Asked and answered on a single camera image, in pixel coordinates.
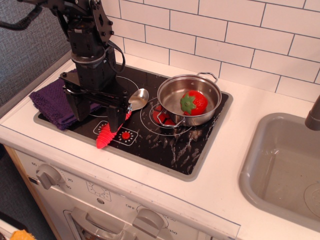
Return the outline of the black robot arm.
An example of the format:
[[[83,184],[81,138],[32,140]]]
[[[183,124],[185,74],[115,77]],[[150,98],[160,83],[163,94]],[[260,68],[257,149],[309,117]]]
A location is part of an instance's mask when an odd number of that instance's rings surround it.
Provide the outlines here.
[[[35,8],[17,23],[18,30],[26,29],[48,8],[58,18],[71,46],[71,60],[76,72],[62,73],[63,90],[78,121],[90,113],[90,104],[106,107],[112,133],[125,122],[129,107],[129,93],[118,87],[117,74],[125,68],[117,67],[115,51],[120,48],[110,38],[114,34],[110,21],[99,0],[30,0]]]

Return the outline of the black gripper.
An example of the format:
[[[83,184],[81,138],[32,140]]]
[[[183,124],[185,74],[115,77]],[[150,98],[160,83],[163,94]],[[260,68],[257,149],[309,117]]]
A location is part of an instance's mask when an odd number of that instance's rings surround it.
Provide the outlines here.
[[[111,133],[116,133],[125,122],[128,113],[128,91],[117,84],[116,76],[125,69],[126,60],[122,54],[122,64],[116,64],[117,46],[100,50],[97,56],[84,57],[75,53],[71,60],[75,63],[74,72],[63,72],[64,92],[75,118],[82,122],[90,113],[90,103],[106,108]]]

